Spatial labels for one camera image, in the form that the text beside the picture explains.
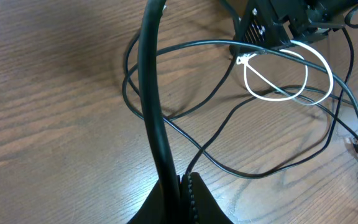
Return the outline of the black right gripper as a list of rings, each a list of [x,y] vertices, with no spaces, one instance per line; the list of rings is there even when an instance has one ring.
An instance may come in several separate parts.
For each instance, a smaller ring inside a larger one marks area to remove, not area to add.
[[[358,0],[248,0],[242,7],[229,1],[228,12],[234,40],[282,49],[292,40],[310,44],[344,28],[344,12],[356,5]]]

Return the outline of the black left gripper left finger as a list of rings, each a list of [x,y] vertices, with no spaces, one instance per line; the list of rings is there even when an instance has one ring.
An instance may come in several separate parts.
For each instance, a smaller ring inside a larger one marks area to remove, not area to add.
[[[176,211],[175,217],[168,218],[163,204],[163,193],[158,180],[149,195],[145,199],[139,211],[127,222],[127,224],[168,224],[181,223],[181,208]]]

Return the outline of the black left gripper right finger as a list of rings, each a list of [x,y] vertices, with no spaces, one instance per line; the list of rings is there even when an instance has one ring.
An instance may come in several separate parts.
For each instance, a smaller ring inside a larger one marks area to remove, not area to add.
[[[181,219],[187,224],[233,224],[197,172],[181,178]]]

